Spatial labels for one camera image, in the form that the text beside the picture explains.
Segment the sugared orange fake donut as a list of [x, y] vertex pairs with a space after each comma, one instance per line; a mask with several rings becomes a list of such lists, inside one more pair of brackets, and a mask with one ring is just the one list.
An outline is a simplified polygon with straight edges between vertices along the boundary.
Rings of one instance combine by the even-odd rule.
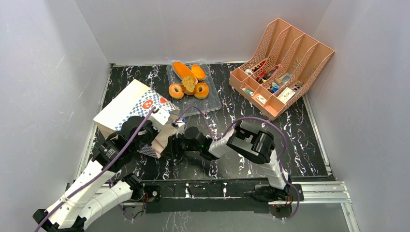
[[177, 83], [173, 83], [169, 86], [168, 88], [169, 91], [169, 95], [173, 98], [173, 99], [182, 99], [184, 97], [184, 91], [181, 87], [180, 84]]

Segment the pink file organizer rack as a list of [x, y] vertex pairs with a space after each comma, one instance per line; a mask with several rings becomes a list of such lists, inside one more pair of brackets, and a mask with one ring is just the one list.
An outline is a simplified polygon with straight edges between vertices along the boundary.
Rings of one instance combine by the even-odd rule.
[[229, 84], [274, 120], [311, 88], [334, 52], [277, 18], [253, 57], [230, 73]]

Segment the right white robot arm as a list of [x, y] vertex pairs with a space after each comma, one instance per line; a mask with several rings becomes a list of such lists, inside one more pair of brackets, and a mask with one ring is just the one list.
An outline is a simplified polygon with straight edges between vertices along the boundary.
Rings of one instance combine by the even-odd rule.
[[289, 176], [279, 166], [273, 134], [244, 120], [234, 123], [218, 139], [206, 137], [196, 127], [189, 127], [184, 133], [168, 137], [161, 156], [176, 159], [186, 151], [198, 152], [206, 160], [217, 160], [235, 152], [261, 166], [276, 199], [285, 200], [292, 192], [287, 183]]

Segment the pink sugared bread slice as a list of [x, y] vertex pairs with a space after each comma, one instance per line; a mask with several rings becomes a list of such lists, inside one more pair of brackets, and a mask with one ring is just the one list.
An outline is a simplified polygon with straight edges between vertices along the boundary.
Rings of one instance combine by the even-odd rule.
[[183, 80], [185, 77], [191, 76], [191, 77], [193, 77], [195, 84], [198, 83], [198, 80], [195, 77], [194, 73], [184, 63], [181, 63], [179, 61], [174, 62], [173, 63], [173, 69], [174, 69], [175, 73], [177, 74], [177, 76], [181, 80]]

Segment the round orange fake bun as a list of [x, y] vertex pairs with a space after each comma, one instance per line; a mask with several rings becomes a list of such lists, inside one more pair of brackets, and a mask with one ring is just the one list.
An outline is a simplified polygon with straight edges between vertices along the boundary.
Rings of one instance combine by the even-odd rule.
[[206, 79], [206, 73], [199, 65], [193, 64], [191, 66], [191, 71], [198, 81], [203, 81]]

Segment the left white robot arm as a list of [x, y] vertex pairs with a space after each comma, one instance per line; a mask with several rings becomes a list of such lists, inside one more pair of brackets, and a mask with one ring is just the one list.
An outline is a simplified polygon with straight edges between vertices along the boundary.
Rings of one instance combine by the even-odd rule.
[[33, 214], [35, 229], [47, 232], [83, 232], [110, 208], [131, 199], [139, 201], [145, 189], [133, 174], [118, 181], [108, 193], [94, 198], [100, 187], [132, 159], [133, 152], [152, 144], [159, 131], [153, 117], [130, 117], [119, 131], [110, 134], [98, 148], [82, 174], [65, 193], [46, 209]]

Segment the brown checkered paper bag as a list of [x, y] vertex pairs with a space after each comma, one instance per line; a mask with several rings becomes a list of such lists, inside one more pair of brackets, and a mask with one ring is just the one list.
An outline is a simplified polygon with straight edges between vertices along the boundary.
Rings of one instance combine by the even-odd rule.
[[178, 119], [179, 108], [150, 87], [138, 80], [131, 81], [93, 120], [107, 138], [119, 131], [131, 116], [147, 116], [152, 107], [165, 109], [170, 114], [168, 122], [152, 143], [155, 154], [144, 154], [158, 159], [167, 146], [168, 137], [183, 132], [186, 123]]

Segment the clear plastic tray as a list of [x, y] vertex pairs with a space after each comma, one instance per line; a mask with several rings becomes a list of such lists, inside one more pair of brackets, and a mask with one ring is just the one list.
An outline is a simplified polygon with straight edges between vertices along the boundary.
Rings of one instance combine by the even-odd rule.
[[[189, 68], [191, 68], [193, 64], [194, 63], [188, 63], [186, 65]], [[180, 100], [171, 98], [172, 103], [180, 109], [180, 113], [185, 111], [189, 106], [195, 106], [199, 108], [203, 113], [215, 111], [221, 108], [220, 97], [215, 87], [214, 78], [210, 72], [208, 65], [204, 63], [197, 63], [197, 65], [201, 69], [203, 69], [203, 71], [205, 72], [206, 77], [203, 81], [200, 81], [200, 82], [205, 82], [208, 85], [209, 94], [204, 99], [198, 99], [194, 97], [193, 95], [192, 96], [184, 95], [184, 97]], [[167, 71], [169, 84], [173, 84], [173, 83], [180, 84], [181, 83], [181, 79], [178, 77], [177, 73], [174, 71], [172, 64], [166, 67], [166, 71]], [[197, 111], [194, 108], [190, 108], [187, 110], [184, 116], [192, 116], [192, 115], [197, 115], [197, 114], [199, 114], [199, 111]]]

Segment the small yellow fake bread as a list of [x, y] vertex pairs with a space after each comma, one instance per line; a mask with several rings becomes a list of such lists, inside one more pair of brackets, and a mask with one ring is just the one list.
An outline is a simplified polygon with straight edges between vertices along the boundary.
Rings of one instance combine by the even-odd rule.
[[184, 94], [193, 95], [195, 93], [196, 78], [194, 76], [186, 76], [180, 84]]

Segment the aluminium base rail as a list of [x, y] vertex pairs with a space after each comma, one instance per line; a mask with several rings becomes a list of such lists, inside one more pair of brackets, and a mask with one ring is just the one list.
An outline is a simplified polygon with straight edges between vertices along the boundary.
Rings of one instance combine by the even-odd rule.
[[344, 182], [295, 182], [277, 190], [261, 178], [191, 181], [152, 181], [145, 184], [120, 181], [103, 185], [90, 200], [80, 203], [74, 223], [54, 223], [56, 232], [83, 232], [96, 219], [119, 206], [137, 206], [137, 215], [172, 211], [252, 211], [287, 220], [302, 204], [341, 204], [349, 231], [359, 231]]

